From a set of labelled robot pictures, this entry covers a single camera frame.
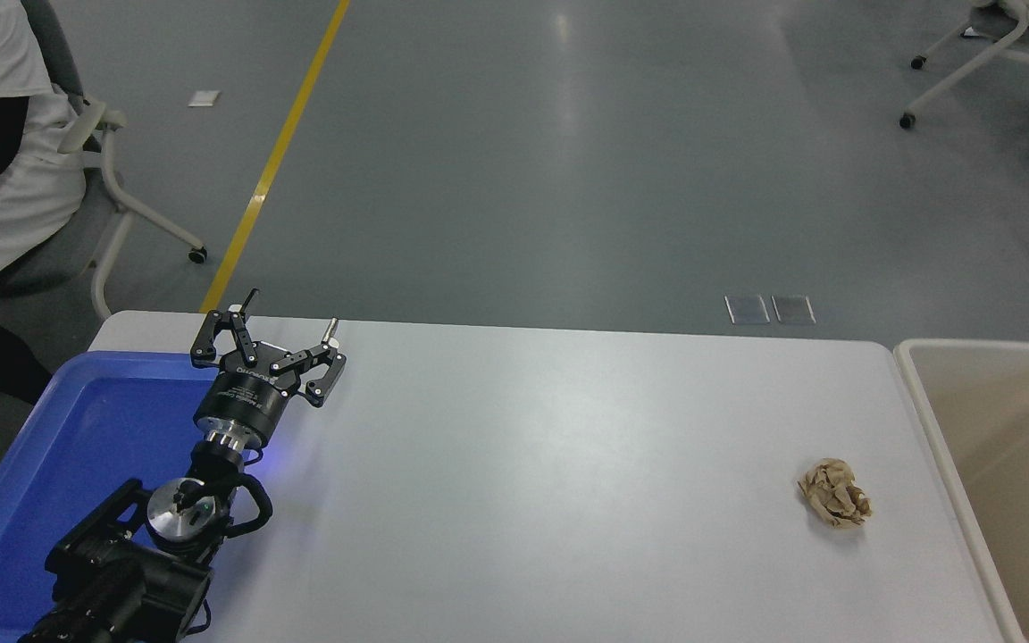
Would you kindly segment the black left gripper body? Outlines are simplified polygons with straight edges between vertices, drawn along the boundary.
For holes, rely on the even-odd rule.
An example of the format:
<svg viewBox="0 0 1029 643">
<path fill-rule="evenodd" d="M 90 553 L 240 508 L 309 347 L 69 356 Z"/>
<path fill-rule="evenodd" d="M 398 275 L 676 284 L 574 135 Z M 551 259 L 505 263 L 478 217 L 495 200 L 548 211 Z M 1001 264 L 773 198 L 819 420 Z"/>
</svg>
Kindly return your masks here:
<svg viewBox="0 0 1029 643">
<path fill-rule="evenodd" d="M 204 430 L 211 428 L 212 420 L 234 422 L 248 430 L 248 446 L 265 448 L 297 392 L 301 376 L 293 371 L 272 373 L 273 364 L 290 355 L 285 347 L 257 345 L 255 349 L 254 363 L 247 363 L 241 350 L 220 360 L 218 374 L 197 406 L 193 422 Z"/>
</svg>

